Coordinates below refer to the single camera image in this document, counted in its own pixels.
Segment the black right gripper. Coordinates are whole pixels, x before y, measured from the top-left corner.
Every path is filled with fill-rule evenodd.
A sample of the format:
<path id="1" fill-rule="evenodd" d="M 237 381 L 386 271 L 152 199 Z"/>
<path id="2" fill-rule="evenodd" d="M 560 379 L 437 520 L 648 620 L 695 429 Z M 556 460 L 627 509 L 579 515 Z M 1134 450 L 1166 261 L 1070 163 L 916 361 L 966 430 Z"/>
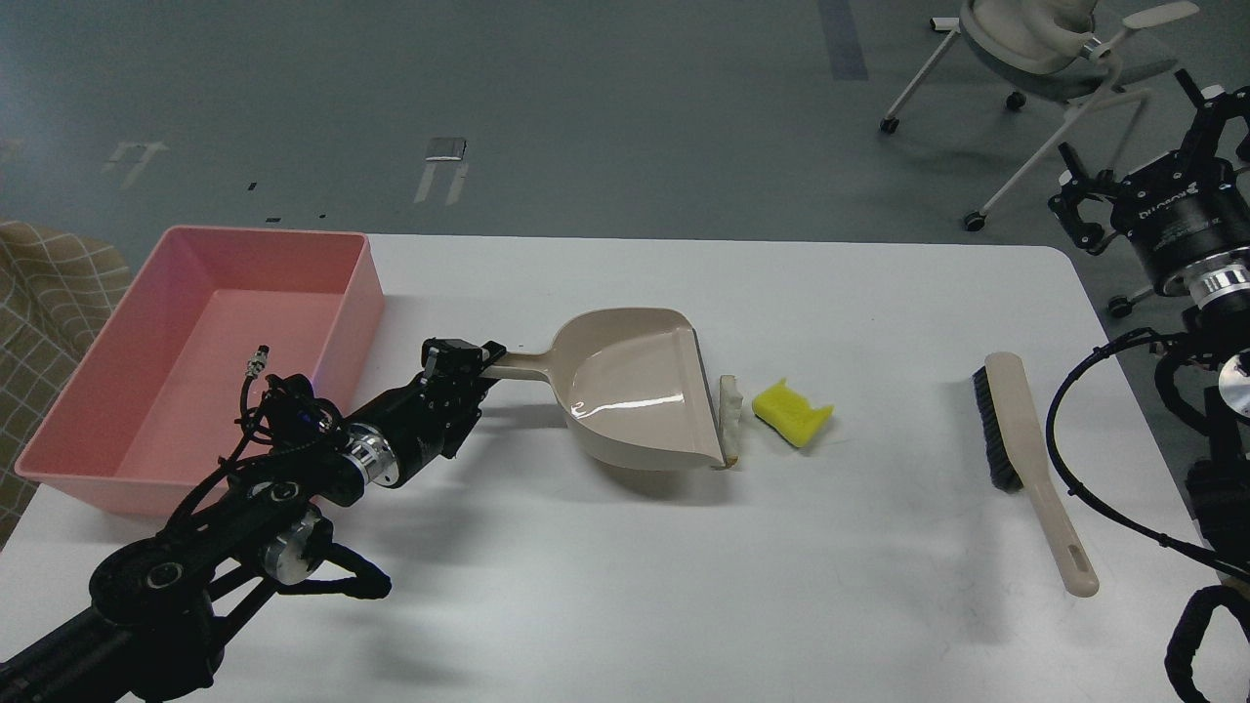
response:
<path id="1" fill-rule="evenodd" d="M 1216 88 L 1205 98 L 1188 70 L 1175 79 L 1195 115 L 1182 145 L 1119 178 L 1112 166 L 1089 173 L 1071 143 L 1059 143 L 1065 165 L 1058 194 L 1046 206 L 1080 251 L 1100 256 L 1119 234 L 1128 236 L 1152 291 L 1162 296 L 1188 293 L 1184 270 L 1214 256 L 1246 251 L 1248 201 L 1238 191 L 1231 161 L 1218 158 L 1229 120 L 1249 124 L 1249 85 L 1225 93 Z M 1085 203 L 1106 209 L 1101 219 L 1082 214 Z"/>

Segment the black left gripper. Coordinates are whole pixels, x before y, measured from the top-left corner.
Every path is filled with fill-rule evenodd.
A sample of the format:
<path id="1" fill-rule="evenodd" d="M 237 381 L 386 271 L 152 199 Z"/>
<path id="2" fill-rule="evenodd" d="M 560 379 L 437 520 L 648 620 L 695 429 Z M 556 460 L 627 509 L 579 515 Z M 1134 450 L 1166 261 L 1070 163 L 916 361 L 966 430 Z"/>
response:
<path id="1" fill-rule="evenodd" d="M 474 346 L 461 339 L 426 339 L 420 377 L 348 415 L 370 482 L 402 487 L 438 457 L 454 458 L 481 418 L 485 380 L 479 377 L 498 377 L 495 368 L 506 352 L 494 340 Z"/>

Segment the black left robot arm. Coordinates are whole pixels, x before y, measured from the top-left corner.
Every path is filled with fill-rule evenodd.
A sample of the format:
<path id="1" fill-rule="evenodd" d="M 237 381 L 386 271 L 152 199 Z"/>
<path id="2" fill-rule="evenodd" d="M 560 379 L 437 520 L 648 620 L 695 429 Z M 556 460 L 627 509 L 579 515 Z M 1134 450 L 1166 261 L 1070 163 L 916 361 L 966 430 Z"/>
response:
<path id="1" fill-rule="evenodd" d="M 152 537 L 102 560 L 90 603 L 2 663 L 5 702 L 172 700 L 212 685 L 228 644 L 276 595 L 380 600 L 392 579 L 335 540 L 320 508 L 352 507 L 452 458 L 478 425 L 505 348 L 429 339 L 421 370 L 345 414 L 259 346 L 238 404 L 241 438 Z"/>

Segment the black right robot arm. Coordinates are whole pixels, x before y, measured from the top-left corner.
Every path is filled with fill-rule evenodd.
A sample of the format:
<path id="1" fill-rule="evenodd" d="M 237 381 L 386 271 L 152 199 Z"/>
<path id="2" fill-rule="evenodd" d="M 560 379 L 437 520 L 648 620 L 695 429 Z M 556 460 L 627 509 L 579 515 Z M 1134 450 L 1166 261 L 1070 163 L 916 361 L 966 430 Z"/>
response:
<path id="1" fill-rule="evenodd" d="M 1218 153 L 1225 125 L 1248 119 L 1248 89 L 1202 89 L 1186 71 L 1176 81 L 1192 103 L 1192 123 L 1179 148 L 1135 173 L 1086 173 L 1078 153 L 1059 148 L 1068 176 L 1049 210 L 1078 248 L 1092 255 L 1112 236 L 1125 236 L 1145 275 L 1148 293 L 1188 299 L 1182 330 L 1144 326 L 1090 352 L 1062 380 L 1044 423 L 1046 450 L 1068 494 L 1098 515 L 1208 565 L 1222 583 L 1196 590 L 1166 645 L 1164 669 L 1182 702 L 1204 700 L 1192 675 L 1200 645 L 1216 610 L 1248 627 L 1248 428 L 1249 291 L 1248 201 L 1238 175 L 1248 170 L 1248 143 L 1238 161 Z M 1148 346 L 1158 357 L 1152 385 L 1164 407 L 1205 437 L 1209 454 L 1185 477 L 1201 544 L 1169 537 L 1122 515 L 1088 489 L 1058 449 L 1058 414 L 1071 387 L 1098 363 Z"/>

